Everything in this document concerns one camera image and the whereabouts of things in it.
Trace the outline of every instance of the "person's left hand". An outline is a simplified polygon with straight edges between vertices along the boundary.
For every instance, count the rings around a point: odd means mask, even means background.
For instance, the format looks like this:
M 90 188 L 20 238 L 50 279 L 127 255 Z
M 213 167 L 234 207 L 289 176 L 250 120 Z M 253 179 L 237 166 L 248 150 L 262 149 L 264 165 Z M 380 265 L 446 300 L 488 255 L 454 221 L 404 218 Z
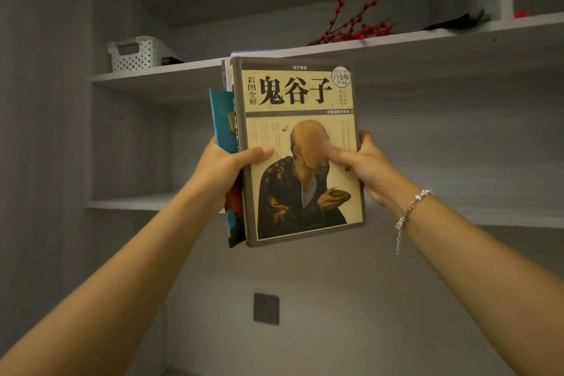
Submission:
M 184 188 L 195 190 L 210 206 L 210 210 L 217 213 L 225 206 L 225 195 L 233 186 L 239 171 L 246 165 L 264 162 L 273 153 L 273 147 L 263 146 L 230 154 L 216 145 L 213 137 Z

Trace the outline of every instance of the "yellow book cover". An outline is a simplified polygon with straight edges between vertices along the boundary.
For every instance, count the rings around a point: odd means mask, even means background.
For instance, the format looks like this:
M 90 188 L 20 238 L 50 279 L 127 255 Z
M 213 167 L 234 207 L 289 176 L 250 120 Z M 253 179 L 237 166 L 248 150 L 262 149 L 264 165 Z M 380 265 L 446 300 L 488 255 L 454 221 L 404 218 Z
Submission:
M 243 172 L 247 244 L 363 224 L 362 184 L 321 151 L 325 140 L 359 148 L 350 68 L 254 57 L 234 57 L 231 66 L 240 150 L 275 148 L 268 161 Z

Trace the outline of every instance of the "round white label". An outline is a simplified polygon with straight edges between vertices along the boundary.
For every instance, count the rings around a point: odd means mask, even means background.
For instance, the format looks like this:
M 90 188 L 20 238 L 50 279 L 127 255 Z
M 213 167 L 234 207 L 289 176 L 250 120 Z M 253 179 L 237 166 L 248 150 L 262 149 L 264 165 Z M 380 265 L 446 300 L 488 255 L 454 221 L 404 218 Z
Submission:
M 333 69 L 332 78 L 337 87 L 344 88 L 351 82 L 351 73 L 345 67 L 338 66 Z

